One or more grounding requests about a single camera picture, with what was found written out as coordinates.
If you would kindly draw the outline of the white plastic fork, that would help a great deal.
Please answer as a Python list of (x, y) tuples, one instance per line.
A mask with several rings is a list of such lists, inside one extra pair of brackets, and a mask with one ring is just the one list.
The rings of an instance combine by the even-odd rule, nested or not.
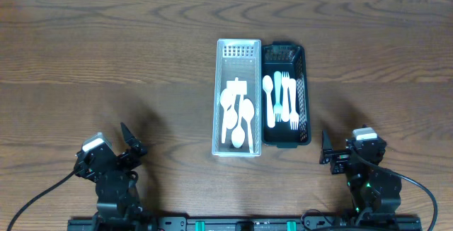
[(290, 97), (291, 111), (289, 113), (289, 121), (290, 121), (290, 127), (292, 130), (298, 130), (298, 126), (299, 126), (299, 114), (297, 112), (296, 96), (297, 96), (296, 80), (290, 79), (289, 80), (289, 97)]
[(275, 105), (273, 107), (276, 122), (282, 121), (282, 105), (280, 103), (280, 95), (281, 95), (281, 88), (282, 88), (281, 80), (282, 80), (281, 72), (276, 71), (274, 73)]

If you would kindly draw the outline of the white plastic fork hidden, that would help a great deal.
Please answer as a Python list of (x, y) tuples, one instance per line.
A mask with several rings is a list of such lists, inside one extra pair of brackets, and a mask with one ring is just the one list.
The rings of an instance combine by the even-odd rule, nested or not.
[(289, 88), (289, 72), (282, 73), (282, 121), (287, 122), (289, 120), (289, 99), (288, 99), (288, 88)]

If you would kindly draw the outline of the white plastic spoon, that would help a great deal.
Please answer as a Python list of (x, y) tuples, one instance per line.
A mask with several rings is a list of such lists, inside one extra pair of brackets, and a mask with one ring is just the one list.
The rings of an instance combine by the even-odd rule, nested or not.
[(263, 77), (263, 90), (266, 94), (266, 119), (267, 119), (267, 125), (269, 128), (274, 128), (275, 127), (275, 114), (273, 112), (273, 104), (272, 104), (272, 98), (271, 98), (271, 93), (273, 90), (273, 81), (269, 75), (265, 75)]
[(240, 93), (240, 99), (239, 99), (239, 112), (238, 112), (238, 121), (236, 127), (233, 129), (232, 134), (231, 134), (231, 140), (233, 143), (233, 146), (235, 148), (240, 148), (242, 146), (243, 141), (245, 140), (245, 132), (243, 131), (241, 127), (241, 120), (242, 120), (242, 102), (243, 102), (243, 94), (242, 94), (242, 83), (239, 82), (239, 78), (235, 78), (235, 83), (236, 83), (236, 89), (239, 90)]
[(242, 116), (247, 122), (247, 138), (250, 153), (253, 153), (253, 133), (251, 131), (251, 121), (254, 117), (254, 107), (250, 99), (245, 98), (242, 102)]
[(237, 113), (234, 109), (235, 101), (236, 95), (232, 94), (229, 99), (229, 106), (227, 107), (224, 116), (225, 126), (227, 129), (233, 129), (236, 125)]

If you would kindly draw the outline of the white plastic spoon lowest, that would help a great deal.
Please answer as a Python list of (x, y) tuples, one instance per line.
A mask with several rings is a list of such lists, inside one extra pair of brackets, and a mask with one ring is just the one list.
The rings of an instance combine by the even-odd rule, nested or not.
[(220, 105), (223, 108), (223, 118), (222, 118), (222, 134), (221, 134), (221, 143), (226, 142), (227, 136), (227, 125), (229, 124), (229, 114), (228, 110), (231, 107), (231, 100), (233, 94), (230, 89), (224, 89), (220, 96)]

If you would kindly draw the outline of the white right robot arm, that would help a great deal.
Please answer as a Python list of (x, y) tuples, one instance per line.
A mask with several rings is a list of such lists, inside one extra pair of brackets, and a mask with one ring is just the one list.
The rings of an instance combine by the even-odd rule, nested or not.
[(348, 222), (356, 226), (395, 224), (395, 211), (401, 204), (401, 178), (377, 168), (386, 141), (372, 128), (360, 128), (345, 143), (344, 150), (334, 150), (324, 130), (319, 163), (330, 164), (332, 175), (346, 175), (355, 210)]

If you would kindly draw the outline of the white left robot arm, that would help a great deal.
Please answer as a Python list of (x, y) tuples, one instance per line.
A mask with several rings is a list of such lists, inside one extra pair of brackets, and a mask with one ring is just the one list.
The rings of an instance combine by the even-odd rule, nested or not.
[(76, 153), (74, 174), (96, 184), (99, 223), (137, 229), (149, 218), (139, 199), (139, 176), (134, 170), (142, 164), (140, 158), (147, 150), (124, 123), (120, 126), (129, 148), (116, 155), (103, 133), (97, 133)]

